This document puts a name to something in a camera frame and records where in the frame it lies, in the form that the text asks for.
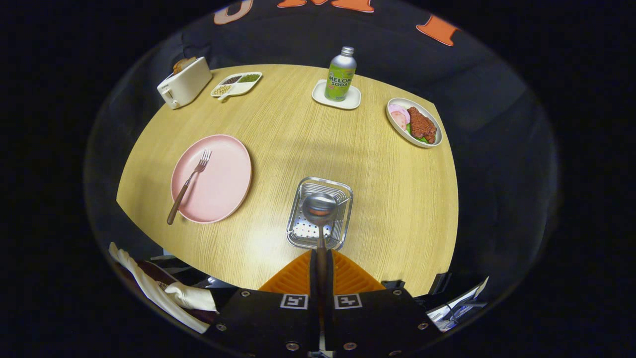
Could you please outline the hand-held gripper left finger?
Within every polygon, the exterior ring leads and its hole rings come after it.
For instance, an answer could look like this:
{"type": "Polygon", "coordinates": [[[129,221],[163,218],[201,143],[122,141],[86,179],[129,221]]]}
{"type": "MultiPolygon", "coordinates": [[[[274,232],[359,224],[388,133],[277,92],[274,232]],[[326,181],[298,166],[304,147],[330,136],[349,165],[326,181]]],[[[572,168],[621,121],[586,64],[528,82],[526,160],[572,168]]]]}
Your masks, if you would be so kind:
{"type": "Polygon", "coordinates": [[[314,258],[312,251],[300,255],[264,290],[210,288],[217,313],[207,340],[239,356],[309,356],[317,351],[314,258]]]}

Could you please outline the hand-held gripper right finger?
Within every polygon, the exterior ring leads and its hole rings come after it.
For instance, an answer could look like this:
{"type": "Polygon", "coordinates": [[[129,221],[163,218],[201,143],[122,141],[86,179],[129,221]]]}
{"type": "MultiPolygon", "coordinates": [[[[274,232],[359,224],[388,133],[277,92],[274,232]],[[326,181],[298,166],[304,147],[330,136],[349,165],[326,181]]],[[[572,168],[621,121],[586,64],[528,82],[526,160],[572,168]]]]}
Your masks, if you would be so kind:
{"type": "Polygon", "coordinates": [[[404,287],[386,288],[343,254],[327,254],[325,348],[334,356],[415,356],[442,332],[404,287]]]}

